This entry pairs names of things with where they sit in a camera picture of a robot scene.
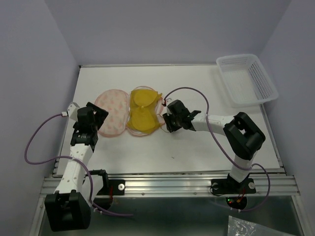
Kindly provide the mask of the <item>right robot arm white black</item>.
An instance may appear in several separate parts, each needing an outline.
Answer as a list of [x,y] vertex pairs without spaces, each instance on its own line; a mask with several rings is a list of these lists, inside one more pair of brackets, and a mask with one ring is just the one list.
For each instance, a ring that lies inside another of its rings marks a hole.
[[230,158],[232,168],[226,178],[211,181],[213,195],[243,194],[256,192],[253,179],[249,177],[256,153],[266,140],[265,135],[244,112],[235,116],[208,115],[201,111],[190,112],[182,101],[164,102],[166,113],[163,119],[167,130],[172,133],[179,129],[206,131],[227,138],[235,157]]

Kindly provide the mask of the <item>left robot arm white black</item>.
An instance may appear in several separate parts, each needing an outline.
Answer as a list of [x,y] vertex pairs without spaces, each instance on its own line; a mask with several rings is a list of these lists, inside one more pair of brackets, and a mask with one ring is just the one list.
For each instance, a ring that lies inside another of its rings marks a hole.
[[51,230],[54,232],[87,229],[91,222],[89,199],[82,194],[84,176],[89,175],[87,164],[98,142],[98,130],[108,112],[91,102],[80,108],[71,103],[67,115],[75,121],[70,141],[70,155],[63,177],[44,204]]

